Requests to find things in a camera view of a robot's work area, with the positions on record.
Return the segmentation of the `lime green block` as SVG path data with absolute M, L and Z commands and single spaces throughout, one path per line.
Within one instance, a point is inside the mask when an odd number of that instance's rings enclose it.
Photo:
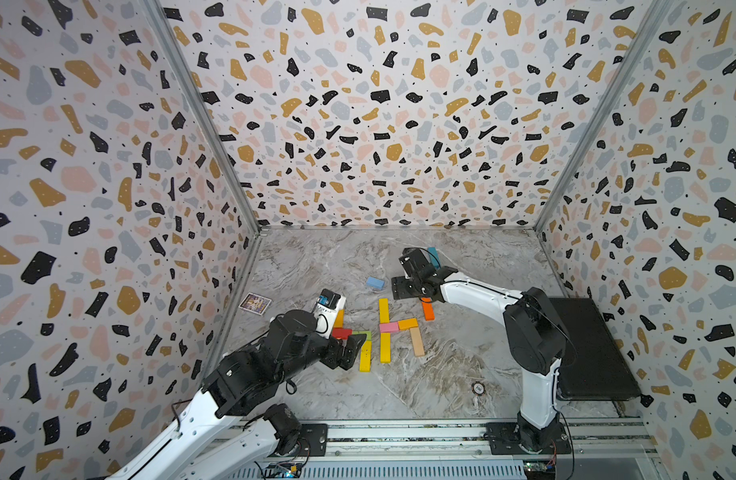
M 372 340 L 372 333 L 370 331 L 353 331 L 352 335 L 364 335 L 366 337 L 366 340 Z

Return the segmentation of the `red block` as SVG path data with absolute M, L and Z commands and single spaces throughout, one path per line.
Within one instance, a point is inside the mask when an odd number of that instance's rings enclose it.
M 331 337 L 346 340 L 352 335 L 353 331 L 347 328 L 334 328 L 331 332 Z

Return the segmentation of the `orange-yellow long block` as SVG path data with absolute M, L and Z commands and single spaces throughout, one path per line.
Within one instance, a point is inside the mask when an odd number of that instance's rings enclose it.
M 335 329 L 341 329 L 344 327 L 344 314 L 345 311 L 343 309 L 340 309 L 337 313 L 337 317 L 334 323 Z

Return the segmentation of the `light blue block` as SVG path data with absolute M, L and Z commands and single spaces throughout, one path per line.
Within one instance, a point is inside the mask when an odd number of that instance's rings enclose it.
M 383 290 L 385 287 L 385 281 L 375 277 L 369 277 L 366 280 L 366 285 L 375 290 Z

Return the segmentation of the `yellow long block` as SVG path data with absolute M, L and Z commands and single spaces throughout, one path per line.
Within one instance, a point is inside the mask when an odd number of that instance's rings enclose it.
M 392 360 L 391 334 L 380 334 L 380 362 L 389 364 Z

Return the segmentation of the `pink block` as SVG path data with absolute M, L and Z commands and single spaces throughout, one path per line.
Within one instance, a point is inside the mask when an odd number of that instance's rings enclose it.
M 401 328 L 397 322 L 382 323 L 380 325 L 380 332 L 386 334 L 392 334 L 400 332 Z

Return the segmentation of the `orange block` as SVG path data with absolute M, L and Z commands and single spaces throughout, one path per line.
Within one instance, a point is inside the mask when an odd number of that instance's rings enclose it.
M 426 321 L 434 321 L 436 316 L 435 316 L 435 310 L 433 307 L 432 300 L 429 298 L 422 298 L 421 303 L 422 303 L 422 308 L 423 308 L 424 319 Z

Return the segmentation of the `amber block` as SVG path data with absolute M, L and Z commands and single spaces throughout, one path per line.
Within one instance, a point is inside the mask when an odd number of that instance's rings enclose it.
M 419 323 L 416 318 L 410 318 L 406 320 L 401 320 L 398 322 L 398 327 L 401 331 L 410 330 L 413 328 L 418 328 Z

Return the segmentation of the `teal long block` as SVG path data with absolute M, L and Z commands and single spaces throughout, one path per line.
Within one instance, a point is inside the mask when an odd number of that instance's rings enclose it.
M 441 262 L 439 260 L 439 256 L 438 256 L 438 253 L 437 253 L 436 248 L 435 247 L 430 247 L 428 249 L 428 252 L 429 252 L 429 255 L 430 255 L 430 260 L 432 261 L 433 265 L 436 268 L 439 268 L 441 266 Z

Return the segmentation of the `natural wood long block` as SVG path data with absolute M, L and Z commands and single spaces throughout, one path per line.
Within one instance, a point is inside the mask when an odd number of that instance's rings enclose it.
M 418 327 L 413 327 L 409 330 L 411 335 L 411 341 L 413 346 L 414 355 L 416 357 L 424 357 L 426 354 L 421 331 Z

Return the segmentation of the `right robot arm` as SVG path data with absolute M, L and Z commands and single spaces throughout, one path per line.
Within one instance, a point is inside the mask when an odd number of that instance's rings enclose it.
M 521 448 L 541 453 L 563 435 L 557 388 L 572 345 L 568 329 L 547 294 L 532 287 L 509 290 L 475 280 L 450 266 L 436 266 L 418 247 L 403 250 L 402 276 L 392 279 L 396 300 L 418 298 L 466 307 L 503 325 L 513 359 L 522 369 L 522 403 L 516 432 Z

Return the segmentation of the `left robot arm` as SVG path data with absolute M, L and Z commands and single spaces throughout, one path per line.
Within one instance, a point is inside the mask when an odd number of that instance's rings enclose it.
M 354 366 L 367 337 L 334 337 L 337 315 L 320 307 L 276 316 L 264 335 L 225 356 L 174 421 L 114 478 L 222 479 L 270 456 L 307 455 L 302 424 L 286 404 L 256 410 L 280 387 L 294 390 L 294 377 L 316 363 Z

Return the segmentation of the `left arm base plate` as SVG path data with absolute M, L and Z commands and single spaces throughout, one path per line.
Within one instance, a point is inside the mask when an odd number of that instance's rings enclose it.
M 327 450 L 328 433 L 327 423 L 305 423 L 294 429 L 281 442 L 281 455 L 324 457 Z

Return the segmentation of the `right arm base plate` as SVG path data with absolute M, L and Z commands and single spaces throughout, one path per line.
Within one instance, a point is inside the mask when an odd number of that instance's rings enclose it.
M 520 422 L 490 422 L 485 428 L 484 439 L 492 455 L 550 455 L 572 451 L 570 438 L 559 421 L 544 429 Z

